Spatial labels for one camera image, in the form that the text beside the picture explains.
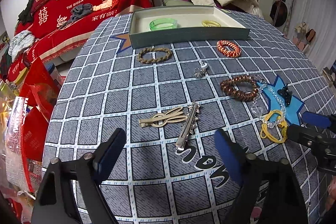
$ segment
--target blue gripper pad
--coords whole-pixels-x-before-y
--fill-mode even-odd
[[[125,132],[121,128],[117,128],[110,139],[101,144],[105,148],[104,154],[100,158],[99,163],[94,165],[96,169],[95,181],[97,184],[101,184],[102,181],[108,179],[125,143]]]
[[[319,128],[328,128],[331,126],[329,117],[306,111],[302,114],[302,120],[305,123],[317,126]]]
[[[239,144],[233,143],[230,137],[222,129],[216,130],[214,134],[214,141],[231,179],[242,186],[243,177],[240,171],[241,163],[239,161],[239,154],[242,153],[243,157],[245,157],[243,149]]]

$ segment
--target yellow spiral hair tie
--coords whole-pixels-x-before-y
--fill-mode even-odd
[[[219,23],[217,23],[216,21],[213,21],[213,20],[203,20],[202,25],[204,27],[221,27],[221,25]]]
[[[281,117],[281,115],[282,115],[282,111],[280,111],[278,109],[270,111],[265,116],[265,118],[264,118],[265,121],[268,121],[273,114],[278,114],[279,115],[278,119],[279,119]],[[262,139],[268,138],[268,139],[270,139],[274,143],[284,143],[287,140],[287,128],[288,128],[288,124],[287,124],[286,120],[283,120],[278,125],[278,127],[281,128],[281,135],[282,135],[282,139],[281,140],[278,140],[276,137],[274,137],[271,133],[268,132],[268,127],[267,127],[267,125],[265,123],[263,123],[261,125],[260,138],[262,138]]]

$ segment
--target gold hair clip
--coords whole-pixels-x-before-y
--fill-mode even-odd
[[[139,119],[140,127],[163,127],[168,122],[182,122],[187,119],[184,115],[182,107],[173,108],[166,113],[157,113],[152,118],[149,119]]]

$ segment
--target table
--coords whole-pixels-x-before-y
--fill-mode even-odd
[[[243,74],[259,74],[273,83],[279,75],[305,102],[301,113],[334,113],[336,99],[312,63],[273,26],[253,15],[229,15],[251,29],[250,39],[236,41],[242,48],[239,58],[224,57],[216,48],[217,41],[191,41],[163,45],[171,48],[173,57],[150,65],[137,61],[140,49],[121,51],[127,41],[116,36],[128,32],[131,15],[103,21],[74,60],[59,94],[46,138],[43,170],[55,156],[73,160],[94,151],[120,127],[127,134],[127,143],[109,179],[101,185],[120,224],[219,223],[239,190],[227,179],[213,142],[215,130],[224,128],[261,159],[286,157],[290,161],[309,207],[310,223],[315,223],[324,210],[331,176],[317,171],[315,157],[307,147],[290,140],[280,145],[262,140],[261,121],[251,112],[252,103],[225,96],[219,83]],[[201,60],[209,64],[208,74],[196,79],[194,68],[200,67]],[[181,124],[139,127],[138,119],[186,107],[193,100],[201,104],[201,111],[186,152],[177,154],[175,150]],[[266,114],[265,97],[259,104]],[[328,130],[316,130],[334,136]],[[215,164],[214,160],[205,161],[206,155],[215,156]],[[266,187],[260,189],[257,206],[262,206]],[[90,223],[79,185],[73,184],[73,190],[84,223]]]

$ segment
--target silver hair clip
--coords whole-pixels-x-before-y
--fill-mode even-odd
[[[183,151],[185,148],[185,144],[188,141],[189,134],[194,133],[194,128],[196,127],[196,121],[198,118],[196,117],[196,113],[200,112],[200,105],[196,102],[193,102],[190,106],[188,106],[187,112],[187,121],[185,122],[184,126],[181,127],[182,131],[181,134],[175,144],[176,149]]]

